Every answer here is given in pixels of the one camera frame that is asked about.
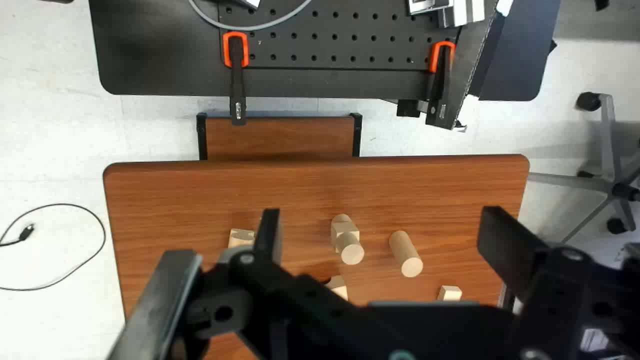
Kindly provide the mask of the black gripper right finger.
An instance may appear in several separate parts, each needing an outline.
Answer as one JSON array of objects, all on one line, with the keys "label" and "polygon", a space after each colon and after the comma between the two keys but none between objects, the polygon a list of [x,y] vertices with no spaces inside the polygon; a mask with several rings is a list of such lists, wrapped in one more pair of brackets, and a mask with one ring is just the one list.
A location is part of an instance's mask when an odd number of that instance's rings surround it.
[{"label": "black gripper right finger", "polygon": [[505,288],[524,298],[550,249],[499,206],[479,217],[477,252]]}]

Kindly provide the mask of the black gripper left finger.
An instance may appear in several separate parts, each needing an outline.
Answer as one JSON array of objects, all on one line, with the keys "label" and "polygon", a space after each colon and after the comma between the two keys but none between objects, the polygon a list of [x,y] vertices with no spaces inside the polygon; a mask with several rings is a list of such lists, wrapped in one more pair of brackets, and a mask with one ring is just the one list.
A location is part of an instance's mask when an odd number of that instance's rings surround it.
[{"label": "black gripper left finger", "polygon": [[277,263],[279,260],[279,211],[277,208],[265,208],[262,212],[258,234],[253,241],[253,254],[260,260]]}]

